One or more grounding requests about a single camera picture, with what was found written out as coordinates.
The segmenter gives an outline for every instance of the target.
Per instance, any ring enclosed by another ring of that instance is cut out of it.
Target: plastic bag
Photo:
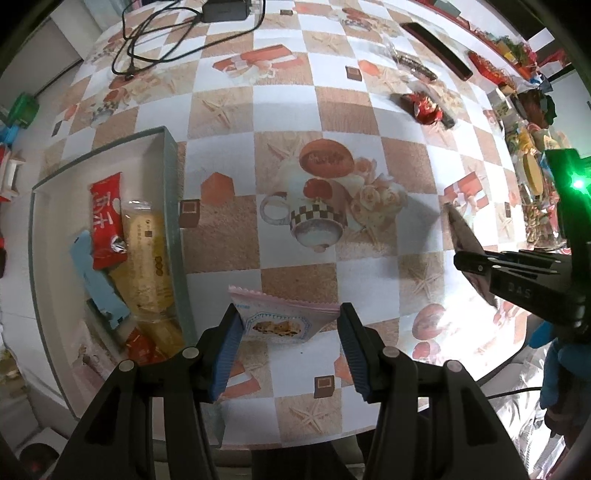
[[[174,295],[163,214],[148,202],[131,201],[124,207],[124,228],[129,295],[140,310],[164,312],[174,304]]]
[[[260,291],[230,286],[230,297],[240,313],[244,338],[274,343],[302,343],[340,313],[337,303],[284,300]]]

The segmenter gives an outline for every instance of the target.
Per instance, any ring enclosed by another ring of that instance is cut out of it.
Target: red candy wrapper
[[[443,119],[443,110],[429,95],[423,92],[408,93],[402,96],[413,105],[414,117],[423,125],[433,125]]]
[[[93,183],[92,194],[92,268],[102,270],[127,260],[121,222],[119,181],[121,172]]]
[[[146,337],[139,329],[134,328],[125,342],[127,358],[138,365],[157,364],[166,360],[166,356],[158,350],[156,344]]]

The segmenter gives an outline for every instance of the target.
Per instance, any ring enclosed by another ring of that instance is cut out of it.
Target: snack package
[[[164,217],[138,201],[129,202],[124,215],[129,295],[139,309],[161,313],[174,304]]]
[[[166,356],[158,350],[156,344],[135,328],[125,342],[127,357],[138,365],[156,364],[166,360]]]
[[[93,183],[92,194],[92,268],[102,270],[127,259],[119,181],[121,172]]]
[[[402,95],[402,99],[412,103],[414,117],[420,124],[433,125],[443,120],[443,110],[424,92]]]
[[[303,343],[340,313],[337,303],[284,300],[234,286],[228,292],[242,319],[246,340]]]
[[[147,335],[167,356],[174,356],[184,348],[183,333],[171,318],[135,317],[140,331]]]
[[[139,308],[135,297],[131,293],[131,277],[129,261],[117,266],[109,272],[115,287],[131,310],[131,319],[140,331],[155,342],[158,348],[168,356],[175,355],[184,348],[184,340],[177,322],[168,313],[151,313]]]

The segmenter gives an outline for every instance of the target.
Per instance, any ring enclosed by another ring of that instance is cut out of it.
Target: red snack package
[[[121,172],[92,184],[92,268],[102,270],[127,260],[121,223]]]
[[[127,358],[135,361],[138,365],[156,364],[166,360],[166,356],[158,350],[156,344],[138,328],[127,337],[125,341],[127,347]]]

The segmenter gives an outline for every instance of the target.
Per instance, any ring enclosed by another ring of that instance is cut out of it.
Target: screw
[[[388,358],[396,358],[398,355],[400,355],[400,350],[398,350],[395,346],[385,346],[382,350],[382,353]]]
[[[183,357],[192,359],[197,358],[199,356],[199,350],[197,350],[194,346],[188,346],[185,350],[183,350]]]
[[[135,367],[135,362],[133,360],[123,360],[119,364],[119,370],[122,372],[131,372]]]
[[[447,363],[447,368],[452,372],[458,373],[462,371],[462,364],[457,360],[450,360]]]

